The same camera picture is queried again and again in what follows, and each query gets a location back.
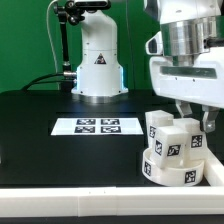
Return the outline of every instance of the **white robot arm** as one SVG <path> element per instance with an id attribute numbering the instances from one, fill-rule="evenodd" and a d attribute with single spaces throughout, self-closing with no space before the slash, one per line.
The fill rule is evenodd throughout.
<path id="1" fill-rule="evenodd" d="M 176 99 L 181 115 L 188 102 L 203 105 L 206 132 L 215 129 L 224 108 L 224 41 L 220 36 L 222 0 L 145 0 L 145 10 L 161 25 L 146 44 L 152 84 L 158 95 Z"/>
<path id="2" fill-rule="evenodd" d="M 58 15 L 66 13 L 62 25 L 66 20 L 82 27 L 83 60 L 72 93 L 86 102 L 107 103 L 128 92 L 117 61 L 117 25 L 101 11 L 110 7 L 109 0 L 69 0 L 59 8 L 62 13 L 57 10 Z"/>

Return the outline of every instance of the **table surface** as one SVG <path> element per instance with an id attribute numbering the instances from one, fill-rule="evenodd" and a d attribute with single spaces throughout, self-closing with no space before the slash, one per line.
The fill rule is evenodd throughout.
<path id="1" fill-rule="evenodd" d="M 0 105 L 0 188 L 108 185 L 156 187 L 158 185 L 146 180 L 141 173 L 141 153 L 147 148 L 144 115 L 148 111 L 164 110 L 174 114 L 176 118 L 179 117 L 173 100 L 155 96 L 149 90 L 131 91 L 126 99 L 97 105 L 77 101 L 73 99 L 72 94 L 59 91 L 9 91 L 0 94 Z M 201 107 L 192 105 L 192 109 L 195 118 L 201 119 Z M 74 117 L 137 117 L 144 135 L 50 136 L 57 118 Z M 221 111 L 217 118 L 216 131 L 207 135 L 208 146 L 220 161 L 224 160 L 223 124 L 224 114 Z M 104 169 L 102 169 L 98 164 L 105 156 L 107 161 L 111 162 L 103 163 Z M 119 159 L 124 163 L 127 161 L 127 164 L 119 164 Z M 91 164 L 93 172 L 98 174 L 90 175 L 88 166 L 86 169 L 82 167 L 80 172 L 79 166 L 85 163 L 88 166 Z M 83 176 L 92 176 L 92 179 L 86 180 Z M 207 186 L 208 183 L 204 179 L 200 185 Z M 224 216 L 0 219 L 0 223 L 8 223 L 8 221 L 11 221 L 10 223 L 106 224 L 137 222 L 143 224 L 152 221 L 152 223 L 203 222 L 207 224 L 222 223 Z"/>

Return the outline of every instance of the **white cube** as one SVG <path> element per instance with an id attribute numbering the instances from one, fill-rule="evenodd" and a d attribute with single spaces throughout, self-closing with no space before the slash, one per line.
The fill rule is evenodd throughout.
<path id="1" fill-rule="evenodd" d="M 155 138 L 156 129 L 158 127 L 172 126 L 173 125 L 173 115 L 162 110 L 146 112 L 146 128 L 148 136 L 148 146 L 149 148 L 153 145 L 153 140 Z"/>
<path id="2" fill-rule="evenodd" d="M 188 132 L 179 127 L 157 128 L 150 159 L 161 169 L 181 167 L 187 139 Z"/>
<path id="3" fill-rule="evenodd" d="M 208 146 L 205 132 L 200 130 L 200 122 L 193 118 L 174 119 L 174 125 L 189 133 L 186 149 L 186 160 L 205 160 L 208 157 Z"/>

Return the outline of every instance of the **green wall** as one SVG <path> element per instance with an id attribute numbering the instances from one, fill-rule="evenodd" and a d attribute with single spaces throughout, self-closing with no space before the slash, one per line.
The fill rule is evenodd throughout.
<path id="1" fill-rule="evenodd" d="M 54 73 L 54 61 L 46 28 L 46 11 L 51 0 L 1 0 L 0 14 L 0 92 L 17 90 L 32 79 Z M 129 89 L 151 88 L 145 43 L 159 25 L 143 11 L 143 0 L 129 0 L 129 24 L 134 65 L 126 26 L 126 4 L 113 3 L 105 14 L 118 25 L 118 59 L 126 72 Z M 50 28 L 61 65 L 61 42 L 57 17 L 50 13 Z M 68 26 L 70 59 L 73 69 L 81 62 L 80 26 Z M 35 89 L 57 89 L 57 85 L 35 86 Z"/>

